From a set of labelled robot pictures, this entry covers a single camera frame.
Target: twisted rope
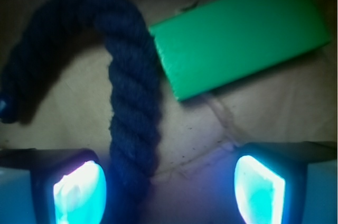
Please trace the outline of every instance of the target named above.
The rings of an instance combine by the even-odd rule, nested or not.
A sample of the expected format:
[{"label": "twisted rope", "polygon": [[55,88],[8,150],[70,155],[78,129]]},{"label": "twisted rope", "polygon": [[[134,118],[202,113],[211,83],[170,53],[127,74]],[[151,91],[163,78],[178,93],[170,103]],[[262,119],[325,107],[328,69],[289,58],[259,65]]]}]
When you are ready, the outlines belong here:
[{"label": "twisted rope", "polygon": [[105,46],[114,55],[109,66],[114,140],[104,222],[136,223],[138,205],[147,195],[155,168],[159,82],[153,39],[131,2],[50,0],[39,8],[2,72],[0,118],[4,123],[17,121],[19,104],[32,97],[33,87],[55,60],[55,51],[70,35],[89,27],[105,35]]}]

